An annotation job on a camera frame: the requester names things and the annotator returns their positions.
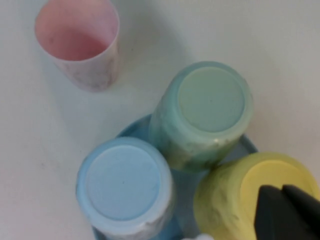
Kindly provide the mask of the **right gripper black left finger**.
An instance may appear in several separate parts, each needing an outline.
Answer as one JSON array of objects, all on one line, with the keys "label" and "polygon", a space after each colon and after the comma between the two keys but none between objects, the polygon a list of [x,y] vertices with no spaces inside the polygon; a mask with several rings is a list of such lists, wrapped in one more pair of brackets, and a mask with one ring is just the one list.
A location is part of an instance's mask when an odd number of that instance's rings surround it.
[{"label": "right gripper black left finger", "polygon": [[263,185],[259,188],[254,219],[258,240],[319,240],[282,192],[282,188]]}]

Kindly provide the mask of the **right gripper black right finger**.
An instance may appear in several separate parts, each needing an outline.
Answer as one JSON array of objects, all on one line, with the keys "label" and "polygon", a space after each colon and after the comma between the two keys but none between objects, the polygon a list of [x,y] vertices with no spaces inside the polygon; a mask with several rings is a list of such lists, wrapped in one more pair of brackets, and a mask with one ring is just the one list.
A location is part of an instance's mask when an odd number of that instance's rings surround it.
[{"label": "right gripper black right finger", "polygon": [[282,192],[311,230],[319,232],[320,201],[294,185],[284,185]]}]

